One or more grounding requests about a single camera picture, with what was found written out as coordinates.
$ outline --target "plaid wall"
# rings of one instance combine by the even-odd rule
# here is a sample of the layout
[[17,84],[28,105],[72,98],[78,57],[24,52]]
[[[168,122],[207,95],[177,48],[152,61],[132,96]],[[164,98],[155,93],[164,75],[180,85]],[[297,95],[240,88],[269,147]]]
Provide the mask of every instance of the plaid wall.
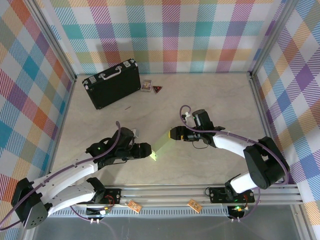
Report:
[[320,0],[300,0],[258,73],[276,143],[320,239]]
[[[23,0],[0,1],[0,219],[52,156],[72,82]],[[18,228],[0,233],[16,239]]]
[[281,3],[280,3],[278,9],[276,10],[276,12],[274,14],[274,16],[272,18],[272,21],[271,21],[267,31],[265,32],[265,34],[263,36],[263,39],[262,39],[262,41],[261,41],[261,43],[259,45],[259,48],[258,48],[258,50],[256,51],[256,53],[254,55],[253,61],[251,62],[251,65],[250,65],[248,71],[251,72],[253,70],[253,68],[254,68],[254,66],[255,66],[255,64],[257,62],[257,59],[260,56],[260,53],[261,53],[262,49],[265,47],[266,43],[269,40],[269,36],[270,36],[273,28],[276,26],[276,22],[279,19],[280,15],[281,15],[281,13],[282,13],[285,5],[286,5],[286,2],[287,2],[287,0],[281,0]]
[[74,69],[95,74],[129,58],[141,73],[247,72],[285,0],[38,2]]

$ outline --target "triangular sign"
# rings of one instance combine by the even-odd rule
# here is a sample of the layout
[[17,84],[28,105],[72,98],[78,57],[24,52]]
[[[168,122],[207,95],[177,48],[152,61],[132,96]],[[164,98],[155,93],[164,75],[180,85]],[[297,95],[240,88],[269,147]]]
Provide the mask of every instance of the triangular sign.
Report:
[[162,86],[152,86],[152,87],[156,94],[162,89]]

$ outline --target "marble surface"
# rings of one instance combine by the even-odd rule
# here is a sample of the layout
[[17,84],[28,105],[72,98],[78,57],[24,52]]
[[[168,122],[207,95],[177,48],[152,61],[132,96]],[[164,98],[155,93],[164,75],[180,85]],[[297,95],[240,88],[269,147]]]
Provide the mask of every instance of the marble surface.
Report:
[[[71,163],[92,143],[111,137],[121,126],[139,129],[137,142],[153,144],[170,128],[181,125],[179,109],[205,109],[215,126],[251,139],[264,136],[245,73],[150,74],[155,94],[135,92],[101,110],[96,110],[79,76],[67,113],[53,169]],[[197,147],[205,146],[196,142]],[[195,149],[177,141],[157,161],[147,157],[126,164],[107,166],[93,174],[105,185],[123,184],[224,184],[247,171],[238,155],[213,147]]]

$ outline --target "purple cable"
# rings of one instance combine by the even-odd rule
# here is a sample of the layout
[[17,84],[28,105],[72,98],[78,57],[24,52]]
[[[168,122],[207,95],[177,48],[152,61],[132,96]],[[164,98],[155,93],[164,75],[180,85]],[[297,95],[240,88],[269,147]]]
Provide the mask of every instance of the purple cable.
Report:
[[[81,218],[82,220],[85,220],[85,221],[91,223],[91,220],[87,219],[87,218],[84,217],[84,216],[81,216],[79,213],[77,213],[77,211],[76,211],[72,206],[69,206],[69,207],[70,207],[71,210],[74,212],[74,214],[77,215],[79,218]],[[115,238],[115,239],[118,239],[115,231],[112,229],[112,227],[111,227],[108,223],[106,223],[106,222],[104,222],[104,221],[99,221],[99,223],[101,223],[101,224],[103,224],[103,225],[106,225],[106,226],[111,230],[112,235],[114,236],[114,238]]]
[[258,198],[256,199],[253,208],[250,210],[250,212],[249,212],[247,215],[243,216],[243,217],[241,218],[241,220],[246,219],[247,217],[249,217],[250,215],[252,215],[252,213],[256,210],[256,208],[257,208],[257,206],[258,206],[258,204],[259,204],[259,202],[260,202],[260,197],[261,197],[260,188],[257,187],[257,189],[258,189]]
[[285,167],[285,165],[282,163],[282,161],[278,158],[277,155],[275,155],[269,148],[267,148],[266,146],[262,145],[260,142],[257,142],[257,141],[254,141],[254,140],[251,140],[249,138],[246,138],[244,136],[239,136],[237,134],[234,134],[234,133],[230,133],[230,132],[225,132],[225,131],[217,131],[217,130],[197,130],[197,129],[193,129],[192,127],[189,127],[187,125],[187,123],[184,122],[183,118],[182,118],[182,109],[184,107],[187,107],[189,108],[189,113],[191,113],[191,107],[188,106],[188,105],[183,105],[181,108],[180,108],[180,112],[179,112],[179,116],[180,116],[180,119],[182,121],[182,123],[186,126],[186,128],[196,132],[196,133],[217,133],[217,134],[224,134],[224,135],[228,135],[228,136],[231,136],[231,137],[234,137],[236,139],[240,139],[240,140],[243,140],[243,141],[246,141],[246,142],[249,142],[249,143],[252,143],[252,144],[257,144],[258,146],[260,146],[261,148],[263,148],[264,150],[266,150],[272,157],[274,157],[274,159],[279,163],[279,165],[281,166],[282,170],[284,171],[284,174],[285,174],[285,179],[283,182],[279,182],[279,183],[275,183],[275,185],[286,185],[288,183],[288,180],[289,180],[289,173]]
[[[105,151],[104,153],[98,155],[98,156],[94,156],[94,157],[90,157],[88,159],[84,159],[82,161],[79,161],[77,162],[75,165],[79,165],[79,164],[83,164],[83,163],[86,163],[86,162],[90,162],[90,161],[93,161],[95,159],[98,159],[98,158],[101,158],[103,157],[104,155],[110,153],[110,151],[112,149],[115,148],[115,146],[117,145],[118,141],[119,141],[119,138],[120,138],[120,132],[121,132],[121,126],[120,126],[120,123],[118,121],[115,122],[115,124],[117,125],[118,127],[118,134],[116,136],[116,139],[113,143],[113,145],[107,150]],[[75,166],[74,165],[70,165],[70,166],[67,166],[57,172],[55,172],[54,174],[52,174],[50,177],[48,177],[47,179],[45,179],[43,181],[44,184],[46,184],[47,182],[49,182],[51,179],[53,179],[54,177],[56,177],[57,175],[63,173],[64,171],[68,170],[68,169],[71,169],[71,168],[74,168]],[[32,189],[30,192],[28,192],[23,198],[21,198],[20,201],[17,202],[16,205],[14,205],[14,207],[8,212],[8,214],[3,218],[3,220],[0,222],[0,232],[3,232],[5,230],[8,230],[9,228],[12,228],[13,226],[17,225],[18,223],[20,223],[21,221],[17,221],[7,227],[4,227],[4,228],[1,228],[4,224],[5,224],[5,221],[11,216],[11,214],[14,213],[14,211],[28,198],[30,197],[31,194],[33,194],[35,191],[37,191],[39,188],[41,188],[42,186],[44,186],[42,183],[40,183],[38,186],[36,186],[34,189]]]

